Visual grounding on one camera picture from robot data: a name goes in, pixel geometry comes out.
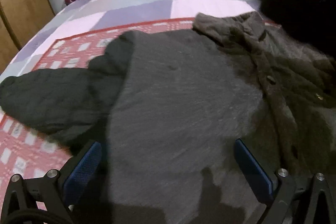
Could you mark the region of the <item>pink purple patchwork bedsheet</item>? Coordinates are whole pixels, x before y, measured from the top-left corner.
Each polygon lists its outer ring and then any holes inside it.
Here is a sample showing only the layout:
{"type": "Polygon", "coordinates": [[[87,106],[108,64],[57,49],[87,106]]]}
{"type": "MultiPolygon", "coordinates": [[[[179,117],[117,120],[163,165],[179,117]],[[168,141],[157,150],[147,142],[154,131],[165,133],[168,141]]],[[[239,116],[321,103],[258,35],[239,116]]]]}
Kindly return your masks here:
{"type": "Polygon", "coordinates": [[[190,18],[199,12],[226,17],[254,9],[256,5],[246,0],[79,0],[62,9],[19,51],[1,79],[28,72],[57,39],[125,24],[190,18]]]}

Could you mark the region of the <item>dark grey wool coat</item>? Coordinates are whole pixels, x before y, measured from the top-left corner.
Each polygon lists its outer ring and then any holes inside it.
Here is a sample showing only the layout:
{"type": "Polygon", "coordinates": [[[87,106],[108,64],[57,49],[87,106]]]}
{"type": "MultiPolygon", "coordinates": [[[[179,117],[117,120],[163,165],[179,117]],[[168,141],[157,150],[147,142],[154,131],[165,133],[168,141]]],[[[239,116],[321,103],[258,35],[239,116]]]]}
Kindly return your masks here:
{"type": "Polygon", "coordinates": [[[335,173],[335,61],[256,12],[190,30],[128,31],[86,68],[1,83],[1,108],[109,171],[84,223],[239,223],[254,206],[234,162],[244,137],[273,168],[335,173]]]}

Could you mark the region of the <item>red checkered blanket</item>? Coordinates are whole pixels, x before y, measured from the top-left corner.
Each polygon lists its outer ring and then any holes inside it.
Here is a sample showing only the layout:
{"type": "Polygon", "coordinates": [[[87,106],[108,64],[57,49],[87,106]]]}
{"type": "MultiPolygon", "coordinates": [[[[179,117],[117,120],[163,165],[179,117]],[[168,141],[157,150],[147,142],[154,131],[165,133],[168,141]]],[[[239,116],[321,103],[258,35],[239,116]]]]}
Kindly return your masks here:
{"type": "Polygon", "coordinates": [[[194,152],[207,123],[203,38],[195,30],[128,31],[86,68],[38,69],[1,83],[6,114],[102,159],[73,210],[176,218],[197,204],[194,152]]]}

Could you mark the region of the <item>wooden wardrobe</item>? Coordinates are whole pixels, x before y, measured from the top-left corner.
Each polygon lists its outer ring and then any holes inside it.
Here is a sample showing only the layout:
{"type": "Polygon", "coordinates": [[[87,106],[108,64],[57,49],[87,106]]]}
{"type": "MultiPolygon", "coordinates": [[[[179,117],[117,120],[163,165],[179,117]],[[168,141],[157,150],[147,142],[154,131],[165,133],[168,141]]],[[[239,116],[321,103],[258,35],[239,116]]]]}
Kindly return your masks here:
{"type": "Polygon", "coordinates": [[[1,72],[54,16],[49,0],[1,0],[1,72]]]}

